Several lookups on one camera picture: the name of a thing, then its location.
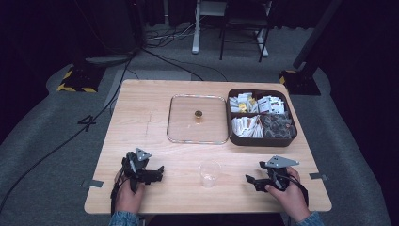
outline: chair leg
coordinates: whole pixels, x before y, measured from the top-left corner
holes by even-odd
[[[223,57],[223,49],[224,49],[224,39],[225,39],[225,35],[226,35],[226,26],[224,26],[223,27],[223,29],[222,29],[222,44],[221,44],[221,47],[220,47],[220,57],[219,57],[219,60],[222,60],[222,57]]]
[[[262,58],[263,58],[263,51],[264,51],[264,48],[266,47],[266,41],[267,41],[267,36],[269,35],[269,28],[267,28],[266,29],[266,34],[264,35],[264,38],[263,38],[263,45],[262,45],[262,50],[261,50],[261,56],[259,57],[259,62],[261,62],[262,61]]]

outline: clear plastic tray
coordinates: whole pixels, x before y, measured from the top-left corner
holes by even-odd
[[[223,144],[229,139],[226,100],[178,94],[170,101],[167,136],[174,143]]]

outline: wooden table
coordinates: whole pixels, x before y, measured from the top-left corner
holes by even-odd
[[[220,96],[227,100],[231,89],[265,89],[282,92],[291,108],[297,137],[288,147],[243,147],[229,140],[221,145],[172,143],[167,138],[170,100],[175,94]],[[147,170],[165,166],[162,182],[146,186],[141,214],[177,213],[265,213],[283,212],[268,193],[255,191],[245,175],[266,177],[260,161],[280,155],[300,162],[301,183],[309,190],[310,209],[328,211],[331,202],[321,179],[311,179],[317,166],[294,107],[281,84],[125,80],[109,124],[85,204],[90,214],[110,213],[109,198],[114,178],[127,152],[140,148],[152,155]],[[222,175],[212,188],[201,186],[200,162],[209,158],[222,165]]]

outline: tape strip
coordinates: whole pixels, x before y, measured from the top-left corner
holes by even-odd
[[[95,187],[102,187],[103,186],[102,181],[96,181],[96,180],[84,180],[80,186],[84,188],[90,188],[91,186]]]
[[[321,174],[319,172],[309,173],[312,180],[314,179],[322,179],[323,181],[328,180],[328,177],[325,174]]]

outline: gray floor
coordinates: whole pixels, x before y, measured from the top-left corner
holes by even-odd
[[[261,63],[256,46],[234,44],[226,45],[220,61],[218,34],[218,30],[202,30],[198,55],[191,54],[192,36],[147,50],[180,60],[171,62],[206,81],[226,81],[225,76],[230,82],[278,83],[278,73],[293,68],[311,29],[271,31],[267,44],[270,56]],[[78,121],[102,112],[124,65],[107,68],[97,93],[56,91],[70,66],[59,69],[48,80],[49,96],[20,121],[0,146],[1,199],[28,169],[56,150],[12,190],[1,212],[0,225],[106,225],[109,221],[109,215],[85,213],[87,190],[81,184],[93,175],[112,109],[103,111],[87,132],[74,135],[82,129]],[[163,73],[165,77],[158,76],[159,79],[177,79],[174,74],[185,73],[145,52],[138,53],[129,70],[138,77],[148,71],[168,72]],[[199,80],[195,75],[191,79]],[[290,98],[316,164],[328,177],[325,185],[332,209],[321,213],[325,224],[391,225],[380,186],[329,96],[326,75],[319,70],[314,79],[321,96],[291,95]]]

